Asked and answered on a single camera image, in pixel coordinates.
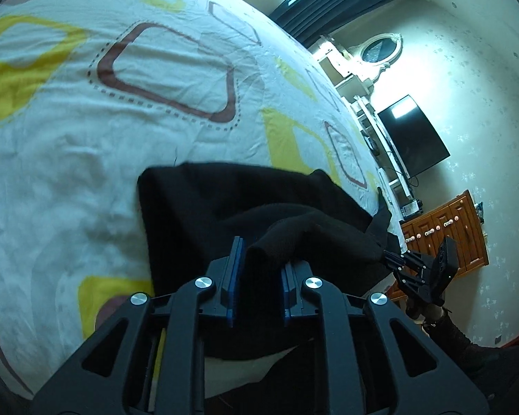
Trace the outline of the black pants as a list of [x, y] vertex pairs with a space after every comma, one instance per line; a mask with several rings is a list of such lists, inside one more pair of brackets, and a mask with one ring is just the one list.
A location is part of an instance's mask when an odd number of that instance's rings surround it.
[[213, 329], [206, 351], [246, 361], [292, 347], [283, 321], [282, 269], [308, 263], [314, 275], [361, 296], [389, 274], [385, 252], [399, 253], [391, 212], [365, 211], [322, 170], [310, 174], [230, 163], [150, 167], [137, 180], [154, 291], [165, 295], [246, 244], [235, 321]]

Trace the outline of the white tv stand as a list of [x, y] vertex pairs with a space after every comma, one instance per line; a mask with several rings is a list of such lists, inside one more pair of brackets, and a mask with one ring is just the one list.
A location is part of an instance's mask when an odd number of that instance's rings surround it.
[[393, 204], [400, 211], [401, 221], [409, 221], [422, 214], [422, 205], [413, 194], [411, 176], [377, 111], [365, 96], [356, 95], [350, 107], [356, 124], [378, 164], [379, 175], [390, 192]]

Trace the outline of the brown wooden cabinet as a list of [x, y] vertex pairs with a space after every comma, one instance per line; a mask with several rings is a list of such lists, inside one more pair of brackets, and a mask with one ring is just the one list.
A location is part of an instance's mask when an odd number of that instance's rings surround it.
[[489, 265], [483, 222], [476, 213], [469, 190], [438, 208], [401, 224], [409, 251], [432, 257], [437, 255], [445, 237], [457, 244], [456, 278]]

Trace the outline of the black flat television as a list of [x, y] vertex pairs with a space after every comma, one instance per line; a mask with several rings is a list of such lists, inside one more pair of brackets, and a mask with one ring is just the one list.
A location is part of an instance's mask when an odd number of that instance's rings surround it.
[[410, 95], [380, 111], [378, 118], [408, 176], [418, 176], [450, 156], [427, 115]]

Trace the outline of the white dressing table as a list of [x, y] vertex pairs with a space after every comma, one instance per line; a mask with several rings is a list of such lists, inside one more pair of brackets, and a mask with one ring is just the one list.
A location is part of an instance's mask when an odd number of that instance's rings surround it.
[[388, 60], [365, 62], [360, 54], [350, 54], [325, 37], [320, 37], [309, 51], [336, 87], [336, 92], [349, 101], [360, 96], [370, 99], [375, 83], [391, 66]]

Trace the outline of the oval white vanity mirror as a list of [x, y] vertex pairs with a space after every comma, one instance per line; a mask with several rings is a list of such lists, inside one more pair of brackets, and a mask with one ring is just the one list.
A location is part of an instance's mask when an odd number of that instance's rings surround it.
[[362, 63], [372, 66], [391, 65], [401, 56], [402, 50], [401, 34], [378, 34], [366, 40], [359, 47], [359, 59]]

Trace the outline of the patterned white bed sheet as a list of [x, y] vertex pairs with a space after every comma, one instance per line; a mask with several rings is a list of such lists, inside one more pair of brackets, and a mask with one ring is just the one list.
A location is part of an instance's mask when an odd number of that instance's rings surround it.
[[0, 3], [0, 381], [32, 399], [97, 321], [152, 287], [154, 165], [321, 169], [383, 189], [312, 54], [243, 0]]

